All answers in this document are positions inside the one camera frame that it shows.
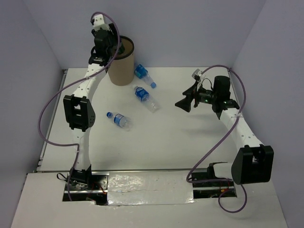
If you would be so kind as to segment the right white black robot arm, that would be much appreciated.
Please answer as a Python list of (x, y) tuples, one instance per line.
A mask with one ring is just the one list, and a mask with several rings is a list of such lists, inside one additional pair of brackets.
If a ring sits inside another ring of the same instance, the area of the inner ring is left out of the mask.
[(232, 164), (221, 164), (230, 168), (232, 180), (237, 184), (269, 182), (271, 179), (274, 150), (264, 145), (251, 131), (242, 116), (240, 106), (230, 97), (230, 79), (227, 76), (216, 76), (210, 90), (200, 85), (198, 76), (195, 83), (182, 94), (184, 99), (175, 106), (186, 112), (191, 111), (191, 104), (210, 104), (212, 111), (228, 129), (233, 138), (237, 154)]

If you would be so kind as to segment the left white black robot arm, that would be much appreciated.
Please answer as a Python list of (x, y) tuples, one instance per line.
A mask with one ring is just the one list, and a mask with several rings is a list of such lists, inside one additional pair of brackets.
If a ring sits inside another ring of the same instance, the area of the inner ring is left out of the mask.
[(66, 121), (72, 130), (73, 144), (76, 145), (76, 159), (70, 170), (68, 182), (70, 184), (76, 182), (82, 189), (88, 189), (93, 184), (89, 159), (89, 135), (96, 115), (91, 100), (107, 73), (119, 42), (113, 23), (94, 25), (92, 34), (95, 45), (91, 50), (84, 80), (71, 95), (63, 98)]

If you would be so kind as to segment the green label clear bottle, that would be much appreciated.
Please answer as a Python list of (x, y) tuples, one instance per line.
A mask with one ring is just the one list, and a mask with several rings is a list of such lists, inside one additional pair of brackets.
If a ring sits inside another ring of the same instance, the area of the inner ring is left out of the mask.
[(118, 54), (121, 55), (121, 54), (123, 54), (124, 52), (125, 52), (125, 48), (124, 48), (124, 46), (121, 46), (121, 47), (119, 48)]

